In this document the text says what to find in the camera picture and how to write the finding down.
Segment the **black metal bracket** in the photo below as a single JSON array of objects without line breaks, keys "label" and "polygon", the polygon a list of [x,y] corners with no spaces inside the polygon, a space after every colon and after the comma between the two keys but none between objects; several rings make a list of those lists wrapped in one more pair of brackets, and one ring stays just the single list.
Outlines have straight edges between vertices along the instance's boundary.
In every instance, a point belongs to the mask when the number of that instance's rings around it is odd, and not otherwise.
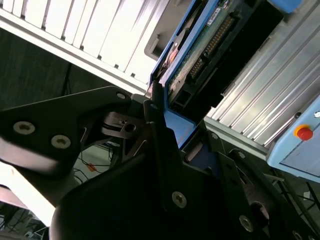
[{"label": "black metal bracket", "polygon": [[228,156],[250,179],[250,183],[243,185],[249,202],[259,201],[266,208],[268,231],[272,239],[316,239],[315,233],[293,206],[281,196],[255,164],[244,157],[243,152],[234,149]]},{"label": "black metal bracket", "polygon": [[[134,106],[125,91],[108,86],[2,111],[0,159],[47,176],[66,175],[81,150],[110,136],[138,134],[140,112]],[[113,123],[122,126],[110,130],[112,112],[118,113]]]}]

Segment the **red button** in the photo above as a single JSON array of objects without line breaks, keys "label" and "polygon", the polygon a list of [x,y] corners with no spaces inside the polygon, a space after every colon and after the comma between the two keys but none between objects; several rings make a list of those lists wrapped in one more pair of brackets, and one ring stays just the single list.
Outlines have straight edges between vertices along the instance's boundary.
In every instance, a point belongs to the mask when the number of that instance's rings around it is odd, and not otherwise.
[{"label": "red button", "polygon": [[303,127],[299,129],[299,131],[296,134],[302,141],[308,141],[312,138],[314,132],[307,127]]}]

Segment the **light blue control box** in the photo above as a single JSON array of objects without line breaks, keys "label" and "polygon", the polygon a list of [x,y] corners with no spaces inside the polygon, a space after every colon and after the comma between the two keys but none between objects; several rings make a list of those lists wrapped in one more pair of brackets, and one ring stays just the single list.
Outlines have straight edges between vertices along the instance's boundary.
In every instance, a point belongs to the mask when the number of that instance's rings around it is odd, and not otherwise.
[{"label": "light blue control box", "polygon": [[[297,135],[301,128],[309,129],[308,140],[301,140]],[[320,95],[276,142],[267,163],[273,168],[320,183]]]}]

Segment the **green circuit board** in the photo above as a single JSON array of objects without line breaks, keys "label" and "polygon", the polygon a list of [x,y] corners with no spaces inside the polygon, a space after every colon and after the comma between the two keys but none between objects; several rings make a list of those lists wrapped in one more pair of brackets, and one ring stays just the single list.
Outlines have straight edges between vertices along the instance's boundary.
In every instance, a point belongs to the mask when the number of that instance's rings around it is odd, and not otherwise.
[{"label": "green circuit board", "polygon": [[176,90],[177,85],[185,81],[188,74],[192,78],[197,76],[205,63],[201,55],[208,56],[215,50],[235,20],[230,13],[235,11],[238,3],[238,0],[225,0],[213,10],[211,17],[170,81],[169,97]]}]

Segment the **circuit board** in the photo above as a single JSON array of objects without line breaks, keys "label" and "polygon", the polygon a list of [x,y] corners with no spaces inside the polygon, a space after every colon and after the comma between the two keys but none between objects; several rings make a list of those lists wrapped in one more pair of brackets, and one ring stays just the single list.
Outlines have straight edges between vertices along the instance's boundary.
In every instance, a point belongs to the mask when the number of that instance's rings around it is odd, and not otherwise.
[{"label": "circuit board", "polygon": [[[228,34],[228,30],[236,20],[232,17],[232,13],[236,10],[239,2],[238,0],[225,0],[214,9],[201,34],[170,81],[168,96],[171,101],[177,96],[176,90],[184,82],[193,81],[195,83],[197,81],[197,76],[205,65],[206,59],[215,52],[220,41]],[[179,101],[178,98],[177,103],[184,105],[187,103],[187,99],[184,97]]]}]

